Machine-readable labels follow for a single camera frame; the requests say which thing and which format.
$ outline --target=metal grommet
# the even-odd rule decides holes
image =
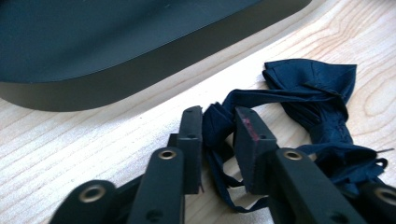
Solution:
[[[288,158],[289,160],[292,160],[292,161],[299,161],[300,159],[303,158],[302,155],[300,155],[299,153],[292,151],[292,150],[285,151],[283,153],[283,156]]]
[[[106,193],[106,189],[101,185],[92,185],[85,188],[79,194],[79,200],[84,203],[93,203],[101,199]]]
[[[374,191],[376,197],[385,203],[396,206],[396,192],[391,189],[377,188]]]
[[[160,152],[158,155],[163,160],[171,160],[176,156],[176,152],[174,150],[165,150]]]

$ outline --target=fabric strap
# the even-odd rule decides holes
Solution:
[[[378,160],[370,148],[353,145],[346,126],[346,103],[353,92],[356,67],[306,59],[266,63],[262,74],[271,90],[234,90],[222,104],[215,103],[206,110],[203,119],[205,157],[224,202],[240,213],[267,206],[267,197],[249,209],[235,205],[228,191],[228,188],[244,185],[223,171],[224,162],[233,155],[224,141],[235,131],[236,106],[252,108],[281,103],[285,112],[310,134],[313,144],[298,149],[308,155],[315,153],[317,166],[340,189],[358,194],[360,184],[381,182],[378,176],[384,172],[386,160]]]

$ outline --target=wooden table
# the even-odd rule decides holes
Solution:
[[[177,133],[185,108],[206,110],[233,89],[265,89],[264,62],[307,58],[357,64],[347,127],[356,145],[395,147],[396,2],[320,3],[313,1],[291,18],[294,25],[281,22],[112,105],[53,113],[0,100],[0,222],[46,223],[81,183],[106,179],[120,186],[143,174],[151,152],[166,145],[169,133]],[[281,147],[309,144],[306,131],[280,105],[255,109]],[[396,186],[396,151],[380,157],[389,160],[380,177]],[[235,161],[226,170],[238,175]],[[267,209],[246,215],[229,209],[214,191],[206,166],[203,183],[205,193],[187,197],[186,223],[272,222]],[[243,196],[242,189],[232,192],[241,205],[254,199]]]

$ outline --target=black device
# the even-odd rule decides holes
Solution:
[[[279,148],[254,110],[235,110],[235,157],[251,164],[240,167],[245,186],[253,194],[268,195],[275,223],[396,221],[395,188],[367,184],[360,195],[345,194],[302,151]],[[179,133],[152,153],[143,175],[119,188],[105,180],[80,185],[50,223],[184,223],[184,195],[198,193],[201,186],[201,124],[201,107],[186,109]],[[250,183],[256,188],[249,188]]]
[[[108,105],[310,2],[2,1],[0,97],[48,111]]]

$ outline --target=light wood surface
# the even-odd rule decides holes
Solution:
[[[206,110],[233,89],[266,89],[264,62],[307,58],[357,64],[347,127],[357,145],[396,147],[396,1],[321,2],[294,17],[294,25],[257,33],[113,105],[53,113],[0,100],[0,223],[47,223],[78,185],[106,179],[120,186],[143,174],[151,152],[177,133],[185,108]],[[255,109],[281,147],[309,144],[306,131],[280,105]],[[396,151],[380,157],[389,160],[380,177],[396,186]],[[226,170],[238,175],[235,161]],[[272,223],[267,209],[242,215],[227,208],[206,166],[203,182],[205,193],[187,196],[186,223]],[[242,189],[232,192],[239,204],[254,200]]]

